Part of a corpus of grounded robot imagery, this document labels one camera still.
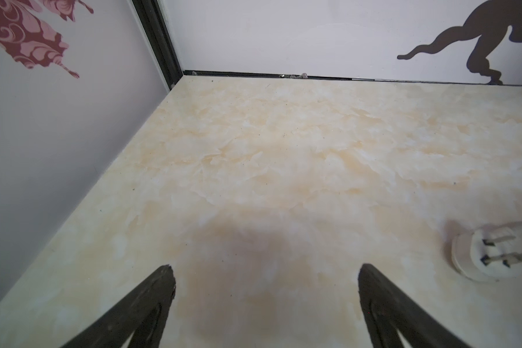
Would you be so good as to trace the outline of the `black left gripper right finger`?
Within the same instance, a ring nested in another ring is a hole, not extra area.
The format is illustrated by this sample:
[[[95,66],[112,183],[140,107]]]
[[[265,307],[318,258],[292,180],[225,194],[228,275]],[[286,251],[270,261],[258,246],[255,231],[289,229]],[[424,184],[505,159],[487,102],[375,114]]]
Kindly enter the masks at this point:
[[[360,305],[374,347],[467,347],[375,266],[358,274]]]

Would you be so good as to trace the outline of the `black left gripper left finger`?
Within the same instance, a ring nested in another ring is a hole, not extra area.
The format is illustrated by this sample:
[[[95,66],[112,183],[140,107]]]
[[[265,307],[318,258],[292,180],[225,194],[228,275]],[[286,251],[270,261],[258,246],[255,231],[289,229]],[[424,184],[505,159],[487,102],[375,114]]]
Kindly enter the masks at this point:
[[[159,347],[176,293],[170,265],[143,280],[65,347]]]

